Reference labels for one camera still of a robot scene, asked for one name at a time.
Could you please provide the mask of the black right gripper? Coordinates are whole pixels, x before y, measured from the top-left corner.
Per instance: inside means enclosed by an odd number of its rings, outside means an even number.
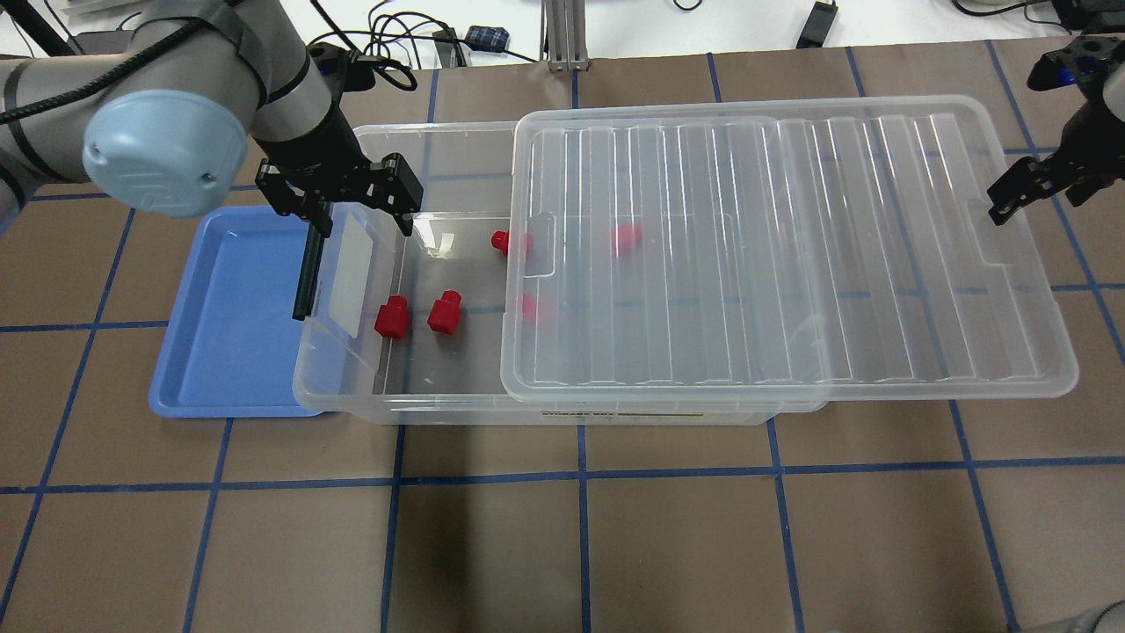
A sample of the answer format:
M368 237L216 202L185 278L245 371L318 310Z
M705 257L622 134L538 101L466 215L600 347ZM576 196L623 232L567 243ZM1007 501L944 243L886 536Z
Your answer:
M1002 227L1025 206L1058 193L1081 206L1123 172L1124 123L1101 105L1082 105L1063 126L1056 152L1022 157L988 187L990 220Z

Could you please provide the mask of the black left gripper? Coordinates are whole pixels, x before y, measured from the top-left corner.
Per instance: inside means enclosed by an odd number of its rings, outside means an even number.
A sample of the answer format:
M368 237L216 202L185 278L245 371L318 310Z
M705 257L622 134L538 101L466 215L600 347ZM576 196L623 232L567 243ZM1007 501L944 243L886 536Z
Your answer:
M413 236L425 188L399 153L376 162L353 132L310 132L290 141L256 139L256 145L264 151L256 186L273 212L296 216L328 239L333 221L327 206L362 204L392 215L402 236Z

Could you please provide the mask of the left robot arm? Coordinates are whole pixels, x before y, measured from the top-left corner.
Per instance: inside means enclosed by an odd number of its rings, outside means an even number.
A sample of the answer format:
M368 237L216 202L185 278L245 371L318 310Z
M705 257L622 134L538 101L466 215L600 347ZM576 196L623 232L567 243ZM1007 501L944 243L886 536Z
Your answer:
M277 214L328 236L330 205L362 204L410 236L425 189L404 156L366 156L340 105L377 76L417 88L398 61L306 44L277 1L151 1L122 53L4 58L3 227L47 184L212 212L254 143Z

